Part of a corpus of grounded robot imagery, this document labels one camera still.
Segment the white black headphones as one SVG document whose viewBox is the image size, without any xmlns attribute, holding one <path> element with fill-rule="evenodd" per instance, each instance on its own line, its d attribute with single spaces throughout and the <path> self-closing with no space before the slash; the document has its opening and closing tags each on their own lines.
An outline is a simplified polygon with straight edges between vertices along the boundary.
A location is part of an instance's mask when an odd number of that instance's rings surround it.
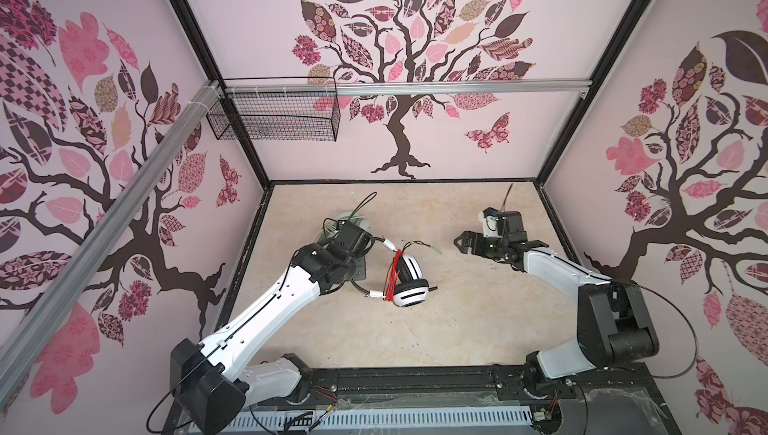
<svg viewBox="0 0 768 435">
<path fill-rule="evenodd" d="M 387 270 L 383 289 L 381 291 L 369 290 L 352 280 L 351 284 L 356 290 L 368 298 L 391 302 L 399 308 L 421 304 L 427 300 L 430 293 L 438 290 L 437 285 L 431 285 L 424 277 L 418 260 L 406 253 L 414 245 L 430 249 L 433 248 L 432 245 L 421 240 L 412 240 L 406 242 L 402 248 L 399 248 L 386 238 L 375 237 L 374 240 L 394 253 L 392 262 Z"/>
</svg>

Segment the mint green headphones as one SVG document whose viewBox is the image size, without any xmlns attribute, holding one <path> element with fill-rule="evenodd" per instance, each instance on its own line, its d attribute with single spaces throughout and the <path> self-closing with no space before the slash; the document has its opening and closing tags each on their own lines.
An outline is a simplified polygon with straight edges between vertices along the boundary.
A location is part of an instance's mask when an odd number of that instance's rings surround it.
<svg viewBox="0 0 768 435">
<path fill-rule="evenodd" d="M 327 245 L 339 234 L 346 224 L 355 225 L 368 232 L 370 232 L 372 228 L 371 222 L 366 217 L 359 214 L 352 214 L 351 212 L 343 212 L 335 218 L 326 217 L 322 221 L 321 231 L 316 242 L 320 245 Z"/>
</svg>

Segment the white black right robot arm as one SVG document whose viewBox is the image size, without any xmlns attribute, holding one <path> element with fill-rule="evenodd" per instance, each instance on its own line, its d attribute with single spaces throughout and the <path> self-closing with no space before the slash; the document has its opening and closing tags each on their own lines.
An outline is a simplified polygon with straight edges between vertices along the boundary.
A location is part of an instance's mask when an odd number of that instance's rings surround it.
<svg viewBox="0 0 768 435">
<path fill-rule="evenodd" d="M 575 335 L 526 356 L 522 378 L 528 391 L 658 353 L 658 336 L 638 285 L 607 278 L 530 239 L 518 212 L 487 209 L 481 223 L 481 232 L 464 231 L 453 240 L 461 253 L 536 277 L 576 304 Z"/>
</svg>

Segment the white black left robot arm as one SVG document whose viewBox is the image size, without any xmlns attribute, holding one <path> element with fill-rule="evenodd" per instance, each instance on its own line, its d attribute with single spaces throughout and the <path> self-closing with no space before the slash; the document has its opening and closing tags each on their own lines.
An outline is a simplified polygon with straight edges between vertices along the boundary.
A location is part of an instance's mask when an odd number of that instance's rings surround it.
<svg viewBox="0 0 768 435">
<path fill-rule="evenodd" d="M 183 339 L 170 355 L 170 395 L 203 434 L 218 434 L 246 407 L 303 399 L 311 369 L 296 355 L 251 366 L 266 342 L 300 310 L 352 277 L 376 239 L 345 221 L 327 243 L 299 248 L 255 302 L 200 342 Z"/>
</svg>

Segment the aluminium rail back wall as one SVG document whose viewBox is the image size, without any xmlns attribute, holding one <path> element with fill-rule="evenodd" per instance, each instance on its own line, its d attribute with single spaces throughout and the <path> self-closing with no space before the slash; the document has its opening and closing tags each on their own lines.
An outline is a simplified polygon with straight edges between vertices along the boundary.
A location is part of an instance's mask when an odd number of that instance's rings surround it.
<svg viewBox="0 0 768 435">
<path fill-rule="evenodd" d="M 588 79 L 520 79 L 438 82 L 340 83 L 333 77 L 225 78 L 219 94 L 316 94 L 318 96 L 438 95 L 461 93 L 587 93 Z"/>
</svg>

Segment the aluminium rail wall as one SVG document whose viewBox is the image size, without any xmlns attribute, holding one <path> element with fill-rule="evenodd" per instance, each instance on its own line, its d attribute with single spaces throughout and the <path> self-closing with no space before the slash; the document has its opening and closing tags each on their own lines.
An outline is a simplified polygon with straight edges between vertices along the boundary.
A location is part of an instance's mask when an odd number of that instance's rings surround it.
<svg viewBox="0 0 768 435">
<path fill-rule="evenodd" d="M 438 82 L 340 83 L 333 77 L 225 78 L 219 94 L 316 94 L 318 96 L 438 95 L 461 93 L 587 93 L 588 79 L 520 79 Z"/>
<path fill-rule="evenodd" d="M 209 80 L 200 87 L 181 113 L 181 119 L 166 132 L 162 143 L 150 154 L 104 219 L 79 245 L 63 272 L 49 285 L 40 300 L 23 318 L 1 348 L 1 402 L 5 404 L 39 353 L 85 290 L 88 282 L 110 254 L 133 220 L 140 205 L 170 167 L 195 126 L 222 94 L 221 83 Z"/>
</svg>

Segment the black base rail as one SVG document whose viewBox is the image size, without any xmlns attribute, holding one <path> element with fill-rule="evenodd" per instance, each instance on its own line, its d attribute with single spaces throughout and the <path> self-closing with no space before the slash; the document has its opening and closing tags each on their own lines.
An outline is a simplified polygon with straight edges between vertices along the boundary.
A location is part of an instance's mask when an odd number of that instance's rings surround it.
<svg viewBox="0 0 768 435">
<path fill-rule="evenodd" d="M 650 381 L 643 364 L 623 364 L 547 380 L 523 365 L 310 368 L 288 356 L 246 369 L 233 381 L 217 368 L 184 374 L 174 368 L 171 395 L 191 415 L 235 413 L 251 405 L 308 405 L 353 396 L 490 392 L 501 401 L 573 399 L 576 386 L 635 387 Z"/>
</svg>

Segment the aluminium rail left wall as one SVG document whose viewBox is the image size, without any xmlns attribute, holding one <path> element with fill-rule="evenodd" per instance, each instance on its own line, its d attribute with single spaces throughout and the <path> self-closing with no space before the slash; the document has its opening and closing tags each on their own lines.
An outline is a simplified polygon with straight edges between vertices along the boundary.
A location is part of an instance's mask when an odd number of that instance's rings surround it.
<svg viewBox="0 0 768 435">
<path fill-rule="evenodd" d="M 181 119 L 166 132 L 162 143 L 150 154 L 104 219 L 79 245 L 63 272 L 49 285 L 40 300 L 23 318 L 1 348 L 1 402 L 5 404 L 39 353 L 85 290 L 88 282 L 110 254 L 133 220 L 140 205 L 170 167 L 195 126 L 222 94 L 221 83 L 209 80 L 200 87 L 181 113 Z"/>
</svg>

